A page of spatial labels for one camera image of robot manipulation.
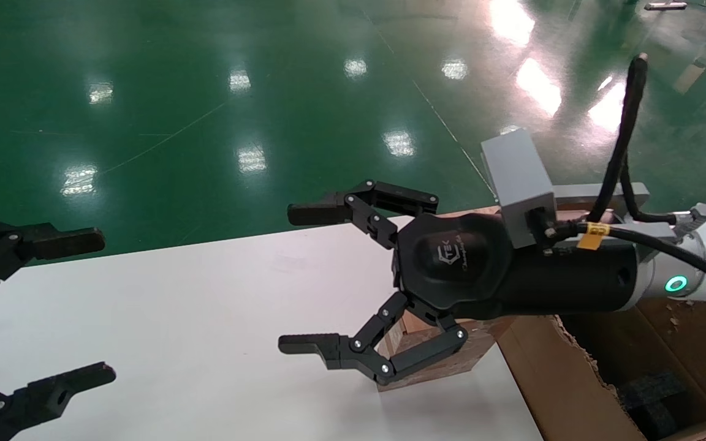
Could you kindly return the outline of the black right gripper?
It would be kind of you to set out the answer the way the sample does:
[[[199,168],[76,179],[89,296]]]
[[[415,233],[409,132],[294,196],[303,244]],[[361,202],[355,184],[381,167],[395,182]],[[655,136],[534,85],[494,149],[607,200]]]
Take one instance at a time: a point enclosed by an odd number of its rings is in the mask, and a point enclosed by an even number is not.
[[[516,249],[498,215],[436,217],[438,206],[435,194],[374,179],[319,203],[287,206],[294,226],[351,223],[384,249],[395,249],[400,292],[353,337],[283,335],[279,351],[317,354],[326,369],[355,369],[384,386],[459,352],[468,332],[455,319],[616,312],[635,296],[638,258],[632,245],[589,251],[564,244],[550,255],[536,245]],[[398,232],[381,210],[416,218]],[[376,346],[406,311],[435,324],[440,334],[386,358]]]

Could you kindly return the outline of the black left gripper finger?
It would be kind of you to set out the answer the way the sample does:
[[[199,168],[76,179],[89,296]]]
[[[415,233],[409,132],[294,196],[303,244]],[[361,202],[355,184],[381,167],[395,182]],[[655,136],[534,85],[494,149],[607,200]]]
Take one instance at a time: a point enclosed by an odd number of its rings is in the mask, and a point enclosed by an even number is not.
[[[0,222],[0,282],[31,260],[56,260],[104,248],[105,237],[98,228],[62,232],[51,223],[14,226]]]
[[[0,393],[0,440],[60,418],[78,393],[114,382],[115,370],[98,362],[30,382],[12,394]]]

